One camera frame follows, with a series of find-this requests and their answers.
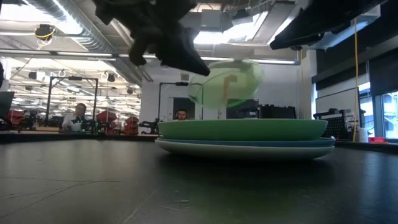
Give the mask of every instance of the table surface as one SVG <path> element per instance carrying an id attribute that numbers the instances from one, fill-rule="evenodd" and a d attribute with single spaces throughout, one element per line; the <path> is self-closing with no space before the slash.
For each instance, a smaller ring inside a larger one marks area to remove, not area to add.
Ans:
<path id="1" fill-rule="evenodd" d="M 398 223 L 398 156 L 175 156 L 153 142 L 0 145 L 0 223 Z"/>

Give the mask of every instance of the scratch on table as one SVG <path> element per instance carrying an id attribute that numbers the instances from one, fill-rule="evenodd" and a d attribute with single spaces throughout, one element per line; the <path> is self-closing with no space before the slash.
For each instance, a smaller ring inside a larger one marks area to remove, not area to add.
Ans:
<path id="1" fill-rule="evenodd" d="M 7 214 L 5 214 L 5 215 L 2 215 L 2 216 L 0 216 L 0 218 L 4 218 L 4 217 L 7 217 L 7 216 L 9 216 L 9 215 L 12 215 L 12 214 L 14 214 L 14 213 L 16 213 L 16 212 L 22 211 L 23 209 L 29 208 L 30 206 L 35 205 L 35 204 L 37 204 L 37 203 L 39 203 L 39 202 L 42 202 L 42 201 L 44 201 L 44 200 L 46 200 L 46 199 L 48 199 L 48 198 L 50 198 L 50 197 L 53 197 L 54 195 L 57 195 L 57 194 L 59 194 L 59 193 L 62 193 L 62 192 L 64 192 L 64 191 L 68 190 L 68 189 L 71 189 L 72 187 L 76 187 L 76 186 L 83 185 L 83 184 L 85 184 L 86 182 L 89 182 L 89 181 L 90 181 L 90 180 L 83 181 L 83 182 L 80 182 L 80 183 L 78 183 L 78 184 L 75 184 L 75 185 L 72 185 L 72 186 L 70 186 L 70 187 L 67 187 L 67 188 L 65 188 L 65 189 L 63 189 L 63 190 L 59 190 L 58 192 L 55 192 L 54 194 L 51 194 L 51 195 L 49 195 L 49 196 L 46 196 L 46 197 L 44 197 L 44 198 L 42 198 L 42 199 L 40 199 L 40 200 L 38 200 L 38 201 L 36 201 L 36 202 L 30 203 L 30 204 L 28 204 L 28 205 L 26 205 L 26 206 L 24 206 L 24 207 L 22 207 L 22 208 L 19 208 L 19 209 L 17 209 L 17 210 L 14 210 L 14 211 L 12 211 L 12 212 L 9 212 L 9 213 L 7 213 Z"/>
<path id="2" fill-rule="evenodd" d="M 188 203 L 189 200 L 178 200 L 178 201 L 174 201 L 172 203 Z"/>
<path id="3" fill-rule="evenodd" d="M 145 198 L 139 205 L 138 207 L 125 219 L 124 222 L 122 222 L 122 224 L 127 223 L 130 218 L 132 218 L 137 212 L 138 210 L 142 207 L 143 204 L 145 204 L 145 202 L 147 202 L 149 199 L 151 199 L 157 192 L 159 191 L 159 189 L 153 191 L 147 198 Z"/>
<path id="4" fill-rule="evenodd" d="M 120 181 L 115 181 L 115 180 L 92 180 L 92 181 L 83 181 L 83 182 L 81 182 L 82 184 L 78 184 L 78 186 L 87 185 L 87 184 L 94 184 L 94 183 L 103 183 L 103 182 L 120 182 Z M 19 197 L 31 196 L 31 195 L 36 195 L 36 194 L 51 192 L 51 191 L 55 191 L 55 190 L 63 190 L 63 189 L 67 189 L 67 188 L 69 188 L 69 187 L 71 187 L 71 186 L 68 186 L 68 187 L 60 187 L 60 188 L 51 189 L 51 190 L 43 190 L 43 191 L 40 191 L 40 192 L 32 192 L 32 193 L 22 194 L 22 195 L 10 194 L 10 195 L 8 195 L 8 196 L 3 197 L 2 199 L 12 199 L 12 198 L 19 198 Z"/>
<path id="5" fill-rule="evenodd" d="M 180 210 L 179 208 L 172 208 L 172 207 L 163 206 L 163 205 L 160 205 L 159 207 L 160 207 L 160 208 L 166 208 L 166 209 L 170 209 L 170 210 L 175 210 L 175 211 L 178 211 L 178 210 Z"/>
<path id="6" fill-rule="evenodd" d="M 35 178 L 35 177 L 5 177 L 0 178 L 5 179 L 22 179 L 22 180 L 48 180 L 48 181 L 62 181 L 62 182 L 83 182 L 84 180 L 60 180 L 60 179 L 45 179 L 45 178 Z"/>

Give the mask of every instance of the green plate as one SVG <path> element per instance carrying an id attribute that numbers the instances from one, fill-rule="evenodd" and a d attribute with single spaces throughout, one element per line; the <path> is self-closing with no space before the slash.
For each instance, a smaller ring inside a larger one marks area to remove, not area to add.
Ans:
<path id="1" fill-rule="evenodd" d="M 166 139 L 213 141 L 317 140 L 328 122 L 310 119 L 221 119 L 160 122 Z"/>

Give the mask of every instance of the stacked plates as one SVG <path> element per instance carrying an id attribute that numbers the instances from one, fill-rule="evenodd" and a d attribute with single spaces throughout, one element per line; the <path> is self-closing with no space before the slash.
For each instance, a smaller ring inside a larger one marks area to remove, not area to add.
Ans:
<path id="1" fill-rule="evenodd" d="M 304 119 L 191 120 L 159 123 L 166 151 L 225 159 L 303 160 L 330 153 L 320 138 L 327 121 Z"/>

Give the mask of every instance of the blue plate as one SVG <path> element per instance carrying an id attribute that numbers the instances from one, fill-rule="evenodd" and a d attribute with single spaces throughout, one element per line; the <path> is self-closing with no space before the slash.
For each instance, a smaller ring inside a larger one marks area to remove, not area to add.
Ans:
<path id="1" fill-rule="evenodd" d="M 330 147 L 335 145 L 332 138 L 320 138 L 316 141 L 200 141 L 200 140 L 175 140 L 159 138 L 160 141 L 207 144 L 219 146 L 254 146 L 254 147 Z"/>

